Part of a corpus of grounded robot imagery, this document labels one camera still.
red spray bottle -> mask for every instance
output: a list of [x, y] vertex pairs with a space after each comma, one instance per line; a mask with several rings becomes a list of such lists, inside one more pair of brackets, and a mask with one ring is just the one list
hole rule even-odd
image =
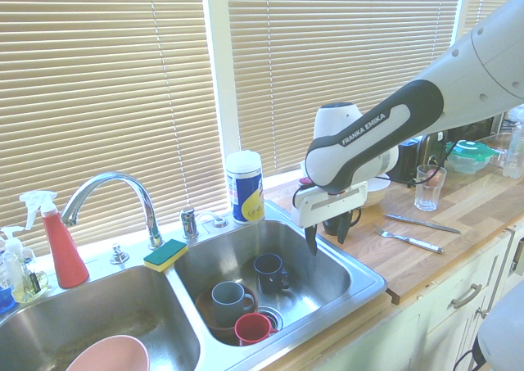
[[40, 209], [55, 262], [58, 285], [63, 288], [76, 287], [88, 279], [89, 272], [69, 230], [61, 221], [60, 213], [53, 203], [55, 197], [56, 192], [52, 191], [31, 191], [20, 195], [20, 200], [25, 202], [28, 211], [25, 228], [31, 229], [36, 212]]

wipes canister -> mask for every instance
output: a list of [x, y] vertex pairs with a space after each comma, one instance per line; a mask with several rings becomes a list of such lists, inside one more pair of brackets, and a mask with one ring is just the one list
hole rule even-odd
[[229, 154], [226, 156], [226, 172], [233, 219], [239, 224], [264, 219], [260, 154], [249, 150]]

red cup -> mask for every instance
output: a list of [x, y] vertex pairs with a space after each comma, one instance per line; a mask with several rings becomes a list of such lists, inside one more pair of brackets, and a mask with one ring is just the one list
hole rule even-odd
[[269, 337], [269, 334], [276, 332], [278, 330], [272, 328], [269, 319], [257, 312], [244, 314], [235, 323], [235, 334], [240, 346], [256, 344]]

black mug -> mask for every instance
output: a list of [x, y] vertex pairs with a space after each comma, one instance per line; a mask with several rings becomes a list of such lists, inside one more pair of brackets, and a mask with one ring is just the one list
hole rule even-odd
[[259, 290], [262, 293], [276, 293], [289, 288], [289, 276], [283, 271], [282, 259], [277, 254], [257, 256], [254, 266], [259, 275]]

butter knife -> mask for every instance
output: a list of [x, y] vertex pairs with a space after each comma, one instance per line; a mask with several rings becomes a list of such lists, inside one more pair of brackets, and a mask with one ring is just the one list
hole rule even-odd
[[419, 221], [417, 219], [403, 217], [402, 215], [384, 214], [384, 216], [387, 218], [396, 219], [397, 221], [409, 222], [410, 224], [422, 225], [422, 226], [427, 226], [428, 228], [445, 230], [446, 232], [458, 233], [458, 234], [462, 233], [457, 229], [448, 228], [447, 226], [443, 226], [443, 225], [432, 224], [431, 222]]

